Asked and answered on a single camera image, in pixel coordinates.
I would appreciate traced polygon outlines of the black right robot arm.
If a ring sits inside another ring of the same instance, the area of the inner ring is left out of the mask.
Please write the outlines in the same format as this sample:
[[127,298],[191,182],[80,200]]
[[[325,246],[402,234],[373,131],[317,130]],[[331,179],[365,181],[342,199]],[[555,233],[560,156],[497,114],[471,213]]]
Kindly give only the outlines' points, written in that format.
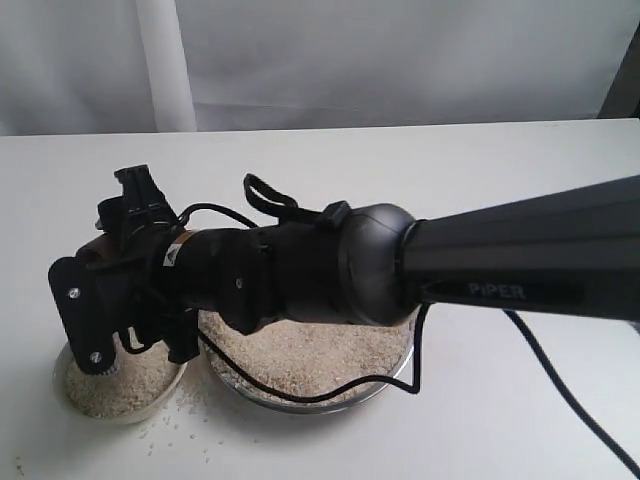
[[250,174],[245,197],[273,223],[206,230],[186,228],[146,166],[116,178],[99,237],[48,272],[86,374],[132,340],[190,361],[203,310],[245,335],[281,319],[394,327],[433,303],[639,318],[637,177],[417,220],[392,204],[303,209]]

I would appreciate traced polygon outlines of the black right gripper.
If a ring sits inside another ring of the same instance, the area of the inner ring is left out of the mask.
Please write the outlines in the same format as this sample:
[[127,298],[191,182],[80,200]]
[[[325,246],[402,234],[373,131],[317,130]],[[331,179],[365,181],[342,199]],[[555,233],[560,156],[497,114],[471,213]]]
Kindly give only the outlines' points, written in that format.
[[73,358],[82,373],[116,368],[113,335],[189,329],[198,310],[218,313],[249,335],[279,320],[275,226],[250,229],[162,229],[175,212],[146,164],[114,172],[120,196],[98,204],[96,228],[119,250],[57,259],[48,282]]

